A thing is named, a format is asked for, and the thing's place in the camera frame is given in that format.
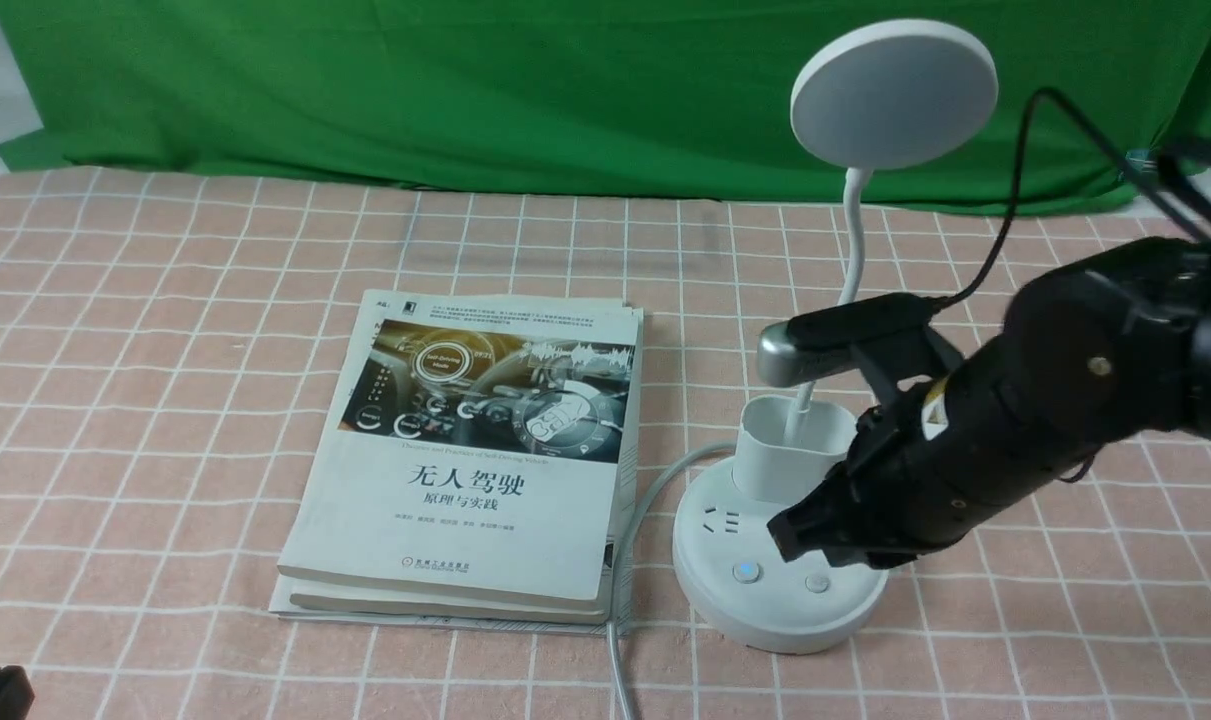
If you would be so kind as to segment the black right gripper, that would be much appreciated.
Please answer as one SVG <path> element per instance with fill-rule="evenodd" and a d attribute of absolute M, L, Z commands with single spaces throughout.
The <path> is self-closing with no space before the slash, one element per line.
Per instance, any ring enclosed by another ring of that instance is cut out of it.
<path fill-rule="evenodd" d="M 1097 447 L 1035 415 L 1004 361 L 986 345 L 934 386 L 866 413 L 839 479 L 768 522 L 780 560 L 909 565 L 1087 465 Z"/>

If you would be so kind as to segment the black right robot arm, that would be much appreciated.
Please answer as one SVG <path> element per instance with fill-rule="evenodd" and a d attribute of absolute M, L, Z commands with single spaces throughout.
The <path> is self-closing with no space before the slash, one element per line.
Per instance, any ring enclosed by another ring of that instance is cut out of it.
<path fill-rule="evenodd" d="M 803 538 L 834 566 L 897 568 L 1144 430 L 1211 440 L 1211 250 L 1182 240 L 1026 283 L 998 336 L 856 440 Z"/>

